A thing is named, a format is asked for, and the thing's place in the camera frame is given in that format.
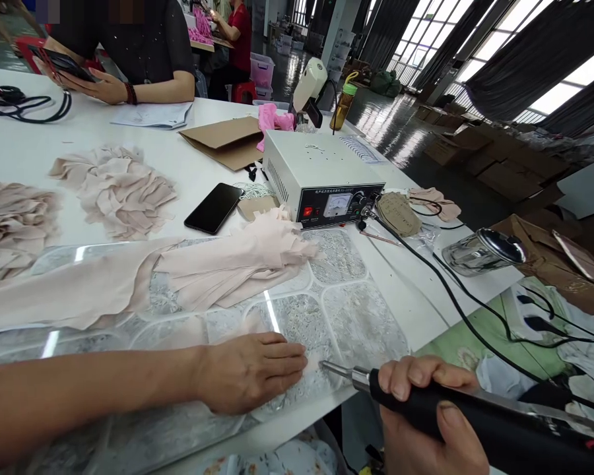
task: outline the paper tag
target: paper tag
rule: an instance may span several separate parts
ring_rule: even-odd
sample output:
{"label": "paper tag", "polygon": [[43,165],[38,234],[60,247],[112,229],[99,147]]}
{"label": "paper tag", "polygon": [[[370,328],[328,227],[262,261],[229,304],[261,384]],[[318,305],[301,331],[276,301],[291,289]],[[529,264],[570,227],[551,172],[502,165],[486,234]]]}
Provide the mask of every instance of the paper tag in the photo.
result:
{"label": "paper tag", "polygon": [[376,207],[384,218],[402,237],[413,236],[420,231],[422,221],[409,206],[407,198],[400,193],[386,193]]}

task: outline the smartphone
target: smartphone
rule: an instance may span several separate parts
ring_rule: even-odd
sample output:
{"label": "smartphone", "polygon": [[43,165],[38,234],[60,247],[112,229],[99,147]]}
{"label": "smartphone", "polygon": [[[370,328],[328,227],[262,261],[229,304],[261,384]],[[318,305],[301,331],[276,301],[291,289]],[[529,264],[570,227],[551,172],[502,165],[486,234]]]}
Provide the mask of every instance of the smartphone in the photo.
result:
{"label": "smartphone", "polygon": [[216,187],[185,219],[185,226],[214,236],[240,201],[244,190],[225,183]]}
{"label": "smartphone", "polygon": [[[28,45],[28,49],[39,59],[44,61],[42,54],[40,53],[40,48],[35,45]],[[88,82],[95,82],[94,78],[90,75],[88,71],[83,69],[80,65],[75,63],[75,60],[68,55],[57,53],[56,51],[51,51],[50,49],[42,48],[48,59],[53,63],[55,69],[58,71],[64,71],[65,73],[72,74],[73,76],[80,78],[81,80],[88,81]]]}

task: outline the worker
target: worker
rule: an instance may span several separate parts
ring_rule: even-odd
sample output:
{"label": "worker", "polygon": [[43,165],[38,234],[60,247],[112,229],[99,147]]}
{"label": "worker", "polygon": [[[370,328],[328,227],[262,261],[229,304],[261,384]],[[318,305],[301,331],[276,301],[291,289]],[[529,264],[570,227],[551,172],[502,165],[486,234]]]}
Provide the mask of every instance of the worker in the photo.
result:
{"label": "worker", "polygon": [[[245,414],[283,394],[302,378],[307,360],[301,344],[278,333],[249,334],[213,346],[182,350],[98,352],[0,365],[0,468],[57,436],[109,416],[201,401],[219,414]],[[381,367],[379,384],[401,401],[412,386],[430,380],[463,390],[478,387],[471,372],[435,356],[407,356]],[[448,401],[437,408],[445,443],[413,429],[400,415],[381,407],[388,474],[486,475],[484,450],[460,410]],[[334,473],[339,461],[323,442],[293,439],[274,457],[223,457],[197,467],[198,473],[256,473],[263,460],[269,472]]]}
{"label": "worker", "polygon": [[88,82],[36,61],[57,84],[108,104],[193,101],[195,66],[182,8],[177,0],[62,0],[60,23],[45,48],[71,56],[79,65],[101,44],[127,78],[90,68]]}
{"label": "worker", "polygon": [[242,0],[230,0],[233,12],[225,21],[220,13],[211,11],[211,18],[218,25],[220,33],[229,40],[229,64],[216,69],[209,83],[209,98],[228,100],[225,86],[248,82],[251,76],[251,16]]}

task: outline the white table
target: white table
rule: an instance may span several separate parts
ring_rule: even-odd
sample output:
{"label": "white table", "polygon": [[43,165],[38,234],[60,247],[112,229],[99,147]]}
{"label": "white table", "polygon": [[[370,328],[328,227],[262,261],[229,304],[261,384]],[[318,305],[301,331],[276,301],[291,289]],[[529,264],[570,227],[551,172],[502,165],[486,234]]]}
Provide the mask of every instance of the white table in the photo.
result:
{"label": "white table", "polygon": [[[55,98],[58,104],[61,100],[59,89],[43,76],[0,70],[0,85],[17,86],[29,96],[48,95]],[[49,116],[53,110],[41,111],[39,116]],[[152,237],[185,236],[188,239],[203,237],[202,233],[185,228],[183,219],[216,183],[246,182],[247,173],[231,172],[189,146],[175,131],[111,125],[110,120],[115,114],[114,107],[75,94],[73,109],[65,119],[57,123],[31,125],[0,117],[0,181],[15,181],[50,189],[62,196],[63,208],[59,213],[61,237],[58,244],[108,242],[109,239],[102,225],[87,224],[84,221],[84,212],[76,195],[62,188],[57,180],[50,179],[47,173],[53,161],[59,156],[88,150],[106,143],[133,144],[144,150],[147,164],[177,183],[178,200],[167,207],[167,211],[175,214],[176,217],[169,221],[160,233]],[[194,127],[247,115],[257,117],[257,107],[196,99],[187,117],[187,123],[188,127]],[[327,124],[324,124],[320,133],[331,133],[331,130]],[[341,133],[349,135],[352,131],[344,126]],[[417,186],[390,162],[372,167],[386,181],[387,188],[404,189]],[[440,223],[438,218],[424,219],[434,220],[436,224]],[[242,220],[243,218],[236,212],[220,231],[220,235],[226,235],[232,225]],[[452,222],[447,226],[458,224],[459,222]],[[406,249],[361,236],[353,225],[347,226],[346,230],[398,320],[411,350],[421,348],[460,321],[459,314],[436,275]],[[436,254],[440,254],[443,247],[470,233],[471,230],[466,227],[443,231],[435,242]],[[462,280],[472,294],[486,302],[521,277],[522,274],[519,271],[510,267],[484,276]],[[447,277],[447,281],[466,314],[472,313],[479,307],[467,298],[450,278]],[[346,387],[327,397],[290,408],[277,414],[272,420],[200,451],[163,469],[162,472],[182,472],[185,467],[194,466],[199,457],[212,457],[225,453],[257,454],[272,450],[353,394],[354,390]]]}

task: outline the hand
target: hand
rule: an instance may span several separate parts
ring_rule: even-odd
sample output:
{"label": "hand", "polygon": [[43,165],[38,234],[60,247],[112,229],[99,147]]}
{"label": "hand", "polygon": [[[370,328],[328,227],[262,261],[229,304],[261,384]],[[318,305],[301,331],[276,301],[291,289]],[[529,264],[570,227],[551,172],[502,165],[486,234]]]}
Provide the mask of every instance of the hand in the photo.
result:
{"label": "hand", "polygon": [[[475,374],[437,356],[406,356],[384,364],[378,375],[381,389],[403,402],[413,386],[427,387],[431,379],[464,391],[479,388]],[[388,475],[487,475],[490,468],[482,444],[460,409],[441,401],[436,412],[445,443],[415,430],[400,414],[381,406]]]}
{"label": "hand", "polygon": [[90,74],[101,81],[84,81],[63,71],[58,71],[58,74],[61,76],[61,82],[64,86],[95,99],[99,99],[111,106],[127,101],[127,89],[122,81],[112,75],[103,73],[98,69],[90,68],[89,71]]}
{"label": "hand", "polygon": [[248,334],[204,347],[195,378],[197,398],[213,412],[245,414],[302,378],[305,351],[279,333]]}

